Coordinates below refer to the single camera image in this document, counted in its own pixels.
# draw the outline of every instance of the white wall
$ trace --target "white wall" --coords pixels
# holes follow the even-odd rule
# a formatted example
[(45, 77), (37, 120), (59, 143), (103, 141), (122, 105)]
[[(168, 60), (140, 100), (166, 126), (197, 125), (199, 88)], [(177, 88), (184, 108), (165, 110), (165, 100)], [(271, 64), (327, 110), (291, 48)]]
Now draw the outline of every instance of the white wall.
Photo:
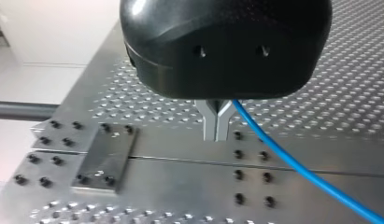
[(83, 66), (118, 20), (119, 4), (119, 0), (0, 0), (0, 26), (21, 63)]

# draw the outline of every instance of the rectangular metal plate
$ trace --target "rectangular metal plate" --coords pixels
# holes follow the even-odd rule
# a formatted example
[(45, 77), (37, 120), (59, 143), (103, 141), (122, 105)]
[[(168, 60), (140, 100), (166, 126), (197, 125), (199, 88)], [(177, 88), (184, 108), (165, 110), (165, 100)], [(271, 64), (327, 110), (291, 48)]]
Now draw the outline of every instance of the rectangular metal plate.
[(96, 133), (75, 176), (72, 186), (76, 189), (114, 192), (119, 185), (137, 129), (127, 132), (123, 125), (105, 125), (105, 130)]

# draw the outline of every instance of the perforated metal table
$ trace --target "perforated metal table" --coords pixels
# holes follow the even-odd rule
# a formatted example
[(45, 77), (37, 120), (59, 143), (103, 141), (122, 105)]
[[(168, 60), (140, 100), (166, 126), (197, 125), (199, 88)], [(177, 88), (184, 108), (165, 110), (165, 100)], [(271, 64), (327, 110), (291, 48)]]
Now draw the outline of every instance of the perforated metal table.
[[(309, 83), (243, 105), (301, 163), (384, 216), (384, 0), (333, 4)], [(292, 171), (238, 115), (227, 142), (203, 141), (192, 101), (138, 81), (119, 25), (52, 120), (59, 125), (34, 127), (34, 157), (4, 187), (0, 223), (365, 222)]]

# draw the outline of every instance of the small hole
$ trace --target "small hole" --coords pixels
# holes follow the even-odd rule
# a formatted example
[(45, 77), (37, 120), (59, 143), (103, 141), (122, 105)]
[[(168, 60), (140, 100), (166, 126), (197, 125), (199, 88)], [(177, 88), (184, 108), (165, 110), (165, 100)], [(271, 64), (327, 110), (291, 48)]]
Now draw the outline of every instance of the small hole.
[(200, 57), (200, 58), (206, 57), (206, 50), (202, 46), (194, 47), (193, 53), (195, 56)]
[(261, 57), (268, 57), (270, 54), (270, 48), (267, 46), (259, 46), (255, 50), (256, 55), (261, 56)]

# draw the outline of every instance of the perforated surface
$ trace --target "perforated surface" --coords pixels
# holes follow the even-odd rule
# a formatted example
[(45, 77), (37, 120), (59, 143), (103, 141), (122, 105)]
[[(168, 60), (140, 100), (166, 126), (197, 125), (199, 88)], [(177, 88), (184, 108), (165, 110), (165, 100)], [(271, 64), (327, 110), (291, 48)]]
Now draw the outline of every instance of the perforated surface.
[(243, 223), (229, 217), (195, 216), (176, 214), (169, 211), (143, 210), (122, 207), (116, 204), (79, 203), (53, 201), (30, 215), (37, 223), (150, 223), (150, 224), (187, 224), (187, 223)]
[[(297, 93), (244, 106), (272, 133), (384, 140), (384, 0), (336, 0), (332, 31), (314, 76)], [(192, 101), (163, 98), (143, 86), (128, 59), (110, 71), (94, 102), (98, 119), (200, 128)], [(234, 128), (246, 126), (232, 118)]]

